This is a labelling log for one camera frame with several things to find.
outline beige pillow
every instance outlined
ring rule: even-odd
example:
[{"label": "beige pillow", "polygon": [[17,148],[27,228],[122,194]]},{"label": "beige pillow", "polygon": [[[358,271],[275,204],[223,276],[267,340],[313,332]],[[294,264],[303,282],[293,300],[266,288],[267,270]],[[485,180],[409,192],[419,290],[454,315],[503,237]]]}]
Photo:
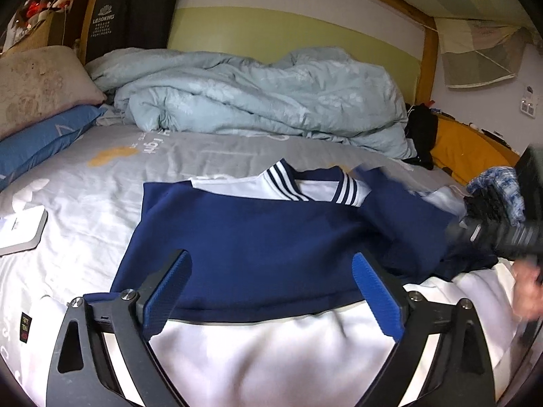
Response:
[{"label": "beige pillow", "polygon": [[0,140],[76,105],[104,100],[69,47],[0,58]]}]

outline orange fabric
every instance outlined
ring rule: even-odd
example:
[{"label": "orange fabric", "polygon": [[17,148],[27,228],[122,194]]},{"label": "orange fabric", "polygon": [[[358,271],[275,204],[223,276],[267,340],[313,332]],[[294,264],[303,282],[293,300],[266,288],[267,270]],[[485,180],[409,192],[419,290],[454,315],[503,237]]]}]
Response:
[{"label": "orange fabric", "polygon": [[448,118],[438,118],[438,133],[431,151],[434,163],[449,167],[462,185],[496,166],[514,167],[519,156],[471,127]]}]

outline blue pillow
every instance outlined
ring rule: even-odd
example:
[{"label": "blue pillow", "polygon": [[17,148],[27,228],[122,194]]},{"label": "blue pillow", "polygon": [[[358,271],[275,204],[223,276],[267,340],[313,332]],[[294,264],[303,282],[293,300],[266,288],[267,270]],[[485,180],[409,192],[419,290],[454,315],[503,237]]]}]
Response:
[{"label": "blue pillow", "polygon": [[0,141],[0,191],[17,177],[67,148],[104,110],[79,105]]}]

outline gray bed sheet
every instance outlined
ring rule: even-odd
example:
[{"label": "gray bed sheet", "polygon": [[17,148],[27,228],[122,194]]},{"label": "gray bed sheet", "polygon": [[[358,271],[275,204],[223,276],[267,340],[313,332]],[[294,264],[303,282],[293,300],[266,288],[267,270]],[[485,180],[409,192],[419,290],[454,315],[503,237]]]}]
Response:
[{"label": "gray bed sheet", "polygon": [[384,167],[417,191],[456,182],[361,148],[288,136],[216,136],[94,127],[0,193],[0,215],[44,205],[36,249],[0,258],[0,354],[21,376],[21,312],[44,295],[68,302],[108,291],[140,219],[143,183],[257,175],[285,158],[297,170]]}]

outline green wall panel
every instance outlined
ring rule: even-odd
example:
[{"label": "green wall panel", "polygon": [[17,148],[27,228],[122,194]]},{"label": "green wall panel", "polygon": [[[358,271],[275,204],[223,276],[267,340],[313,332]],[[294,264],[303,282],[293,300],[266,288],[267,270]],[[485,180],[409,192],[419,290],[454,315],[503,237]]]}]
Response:
[{"label": "green wall panel", "polygon": [[224,52],[264,63],[310,46],[340,46],[359,61],[382,65],[406,101],[413,102],[420,73],[416,58],[369,35],[311,17],[248,7],[181,8],[174,14],[168,44],[170,49]]}]

